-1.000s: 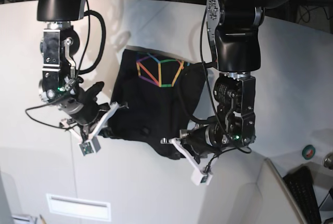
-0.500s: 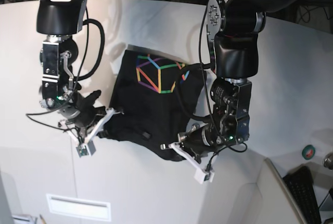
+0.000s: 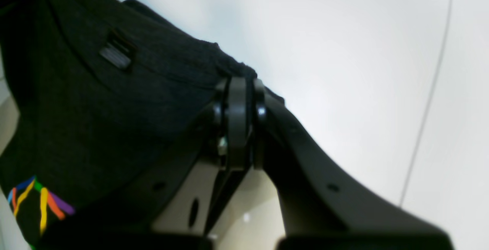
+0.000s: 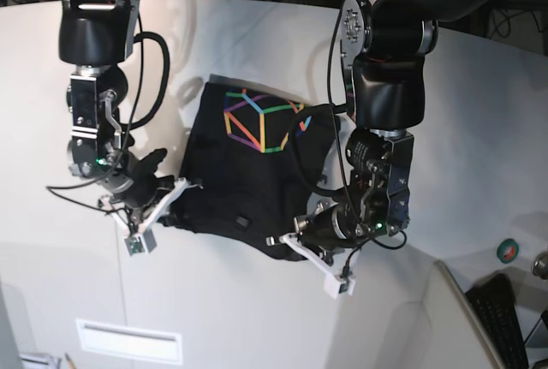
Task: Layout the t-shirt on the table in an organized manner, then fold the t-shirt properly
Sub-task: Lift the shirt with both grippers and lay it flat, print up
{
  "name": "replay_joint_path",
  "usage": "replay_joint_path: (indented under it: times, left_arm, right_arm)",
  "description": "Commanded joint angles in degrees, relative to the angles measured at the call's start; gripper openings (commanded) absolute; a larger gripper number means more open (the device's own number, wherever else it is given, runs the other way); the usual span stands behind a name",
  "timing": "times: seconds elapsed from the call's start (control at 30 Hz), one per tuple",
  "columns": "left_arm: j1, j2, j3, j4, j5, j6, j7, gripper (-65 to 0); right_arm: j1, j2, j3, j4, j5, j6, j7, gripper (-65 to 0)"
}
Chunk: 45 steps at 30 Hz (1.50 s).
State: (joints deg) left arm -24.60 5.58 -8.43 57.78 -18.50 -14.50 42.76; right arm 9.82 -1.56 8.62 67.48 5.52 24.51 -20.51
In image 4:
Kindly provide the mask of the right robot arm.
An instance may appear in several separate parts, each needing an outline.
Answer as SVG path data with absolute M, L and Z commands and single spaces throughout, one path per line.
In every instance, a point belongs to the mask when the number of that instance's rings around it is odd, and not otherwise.
M 142 128 L 164 101 L 170 53 L 157 33 L 137 31 L 140 0 L 61 0 L 59 56 L 75 67 L 70 76 L 67 104 L 72 116 L 69 169 L 85 186 L 98 184 L 107 193 L 111 212 L 124 211 L 141 221 L 176 187 L 174 176 L 158 177 L 163 148 L 138 159 L 130 151 L 132 130 Z M 156 100 L 140 119 L 122 122 L 119 106 L 128 94 L 128 80 L 120 69 L 134 44 L 158 43 L 163 70 Z

